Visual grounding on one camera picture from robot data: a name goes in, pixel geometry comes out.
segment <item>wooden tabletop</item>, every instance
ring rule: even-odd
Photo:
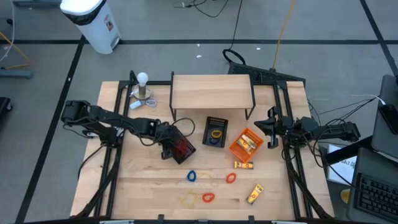
[[[249,75],[174,75],[173,83],[173,109],[253,107]]]
[[[98,98],[99,106],[113,110],[117,86],[118,82],[103,82]],[[159,118],[161,121],[172,122],[169,108],[170,86],[149,88],[154,93],[158,106],[142,106],[129,110],[129,117]],[[288,82],[288,89],[294,117],[310,116],[303,83]],[[247,220],[249,215],[254,215],[256,220],[293,220],[294,213],[286,164],[281,158],[281,146],[267,149],[267,144],[263,144],[251,160],[254,170],[233,169],[233,162],[238,161],[238,158],[228,147],[244,128],[251,128],[265,142],[269,141],[269,137],[256,128],[253,122],[267,118],[267,110],[275,105],[274,92],[271,86],[254,86],[254,92],[256,109],[248,121],[244,119],[240,110],[180,110],[180,118],[189,117],[196,124],[196,130],[188,140],[197,149],[181,165],[173,159],[163,161],[160,158],[160,146],[145,147],[136,136],[126,134],[112,217],[157,219],[158,214],[164,214],[168,220]],[[201,143],[207,116],[229,120],[225,148]],[[181,121],[176,125],[184,134],[192,130],[189,121]],[[85,157],[99,145],[99,139],[89,140]],[[308,148],[301,149],[301,152],[308,189],[325,211],[333,216],[323,169],[316,165]],[[103,150],[82,169],[71,215],[80,212],[96,192],[104,155]],[[198,173],[196,182],[187,181],[186,176],[190,170]],[[226,176],[231,172],[237,174],[236,181],[226,184]],[[256,184],[261,184],[264,191],[254,204],[250,205],[246,202],[246,197]],[[211,203],[204,203],[201,199],[201,195],[207,192],[216,195]],[[304,217],[305,209],[299,188],[297,193],[301,215]]]

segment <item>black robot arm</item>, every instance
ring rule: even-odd
[[[340,138],[344,141],[355,142],[361,137],[356,124],[351,122],[319,126],[313,118],[303,117],[292,121],[290,117],[283,116],[276,120],[276,114],[276,108],[273,107],[268,111],[269,119],[254,122],[264,134],[271,137],[268,143],[270,149],[279,145],[277,135],[284,137],[285,145],[294,142],[295,146],[306,146],[307,141],[316,139]]]
[[[173,157],[181,164],[195,148],[174,125],[168,122],[161,123],[159,119],[127,118],[112,111],[102,109],[100,106],[90,105],[87,101],[67,101],[61,116],[64,126],[83,126],[83,134],[95,133],[99,136],[101,144],[108,147],[118,147],[125,130],[141,138],[153,140],[151,146],[159,143],[163,147],[162,159]]]

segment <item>white light bulb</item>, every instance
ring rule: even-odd
[[[148,75],[145,72],[140,72],[137,75],[137,80],[140,86],[145,86],[148,82]]]

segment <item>black keyboard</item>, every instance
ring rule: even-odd
[[[398,223],[398,187],[359,173],[354,207],[390,222]]]
[[[305,86],[304,78],[286,75],[279,72],[272,72],[252,66],[241,65],[234,62],[229,64],[228,74],[249,74],[255,82],[301,81]]]

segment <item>orange basket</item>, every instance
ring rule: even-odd
[[[251,154],[248,154],[242,147],[237,144],[237,141],[239,138],[245,134],[247,137],[251,138],[254,143],[257,144],[257,149],[252,151]],[[229,150],[238,158],[242,160],[242,162],[249,162],[250,159],[255,155],[255,153],[259,150],[261,147],[262,143],[264,143],[264,140],[262,140],[257,134],[254,133],[254,131],[250,130],[249,128],[245,128],[243,132],[235,139],[234,142],[229,146]]]

